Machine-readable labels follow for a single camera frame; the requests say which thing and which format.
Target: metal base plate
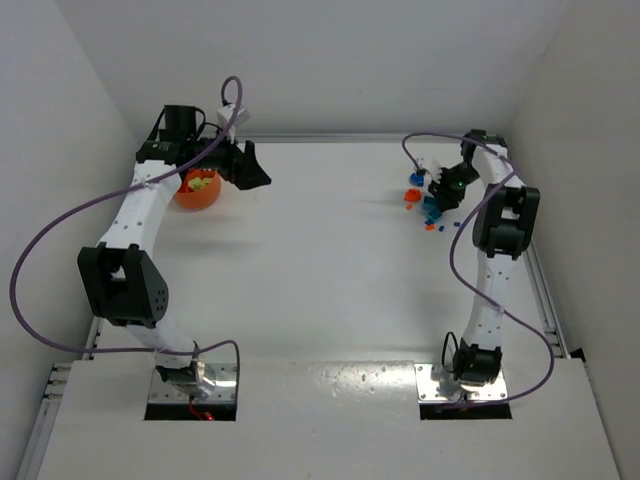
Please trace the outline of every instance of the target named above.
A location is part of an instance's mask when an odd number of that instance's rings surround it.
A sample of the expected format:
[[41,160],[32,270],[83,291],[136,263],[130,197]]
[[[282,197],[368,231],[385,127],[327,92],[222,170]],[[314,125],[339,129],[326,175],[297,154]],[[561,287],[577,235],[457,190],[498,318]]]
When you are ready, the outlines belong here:
[[417,363],[415,369],[418,402],[421,404],[453,403],[465,399],[470,402],[486,402],[507,397],[507,384],[502,369],[495,382],[483,386],[464,385],[454,381],[453,376],[442,365]]
[[[236,365],[231,363],[207,363],[206,378],[210,382],[211,394],[207,398],[196,398],[195,405],[233,405],[236,390]],[[165,383],[157,371],[153,371],[149,388],[148,405],[188,405],[189,396]]]

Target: green object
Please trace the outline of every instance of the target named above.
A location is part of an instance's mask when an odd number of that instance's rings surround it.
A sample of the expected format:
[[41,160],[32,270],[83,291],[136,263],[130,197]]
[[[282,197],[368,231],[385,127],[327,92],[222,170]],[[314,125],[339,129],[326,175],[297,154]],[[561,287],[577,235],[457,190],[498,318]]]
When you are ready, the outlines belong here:
[[200,177],[196,177],[189,180],[189,183],[187,185],[189,185],[189,188],[195,192],[196,190],[202,190],[207,186],[207,183],[204,182]]

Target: orange bowl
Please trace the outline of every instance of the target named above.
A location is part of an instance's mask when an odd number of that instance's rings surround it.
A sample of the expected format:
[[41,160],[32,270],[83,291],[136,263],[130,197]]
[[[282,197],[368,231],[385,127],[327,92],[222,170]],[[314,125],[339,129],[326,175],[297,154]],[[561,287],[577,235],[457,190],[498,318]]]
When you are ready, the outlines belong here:
[[[210,178],[211,182],[200,190],[191,190],[189,182],[194,178]],[[189,210],[202,210],[216,201],[220,195],[222,182],[215,170],[189,170],[182,186],[174,195],[176,203]]]

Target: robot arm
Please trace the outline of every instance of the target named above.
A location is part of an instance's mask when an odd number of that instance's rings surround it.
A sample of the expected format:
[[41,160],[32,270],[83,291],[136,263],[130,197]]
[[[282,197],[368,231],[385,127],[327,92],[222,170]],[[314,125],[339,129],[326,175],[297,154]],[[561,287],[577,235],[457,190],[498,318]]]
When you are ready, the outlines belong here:
[[[506,154],[506,144],[500,137],[491,141],[485,132],[477,130],[465,136],[497,143],[493,148],[503,149]],[[509,165],[494,155],[484,150],[476,153],[475,145],[463,142],[461,148],[463,161],[451,169],[438,169],[438,178],[432,179],[428,187],[441,211],[457,208],[464,199],[466,186],[476,179],[481,178],[486,185],[486,195],[512,172]],[[531,242],[539,202],[538,189],[513,177],[476,217],[473,227],[473,243],[478,248],[476,288],[498,305],[504,305],[511,271]],[[493,383],[502,359],[502,318],[500,307],[475,296],[471,318],[454,355],[454,380],[480,386]]]
[[[233,108],[232,104],[223,107],[225,112]],[[197,110],[165,106],[136,155],[132,185],[175,170],[211,144],[213,139],[198,138],[202,127],[196,129]],[[159,130],[163,116],[165,128]],[[240,190],[270,184],[271,179],[256,161],[254,144],[247,141],[243,152],[231,138],[227,137],[196,167],[215,169]],[[80,251],[78,266],[93,314],[126,328],[144,346],[153,348],[163,381],[197,397],[200,393],[207,395],[203,391],[206,379],[197,359],[163,353],[188,352],[197,345],[167,314],[169,288],[152,261],[160,223],[181,184],[181,176],[176,174],[127,194],[98,245]]]

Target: red wire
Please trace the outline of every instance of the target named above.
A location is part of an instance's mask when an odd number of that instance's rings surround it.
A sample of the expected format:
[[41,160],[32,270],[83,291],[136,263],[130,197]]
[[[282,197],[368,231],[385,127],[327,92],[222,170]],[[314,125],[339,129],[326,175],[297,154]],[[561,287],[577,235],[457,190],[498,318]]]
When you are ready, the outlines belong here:
[[199,420],[204,420],[204,418],[202,418],[202,416],[200,415],[200,412],[198,412],[194,406],[193,406],[193,398],[189,399],[189,411],[195,416],[197,417]]
[[200,413],[195,409],[195,407],[193,406],[193,398],[189,399],[189,411],[199,420],[213,420],[213,415],[211,415],[209,412]]

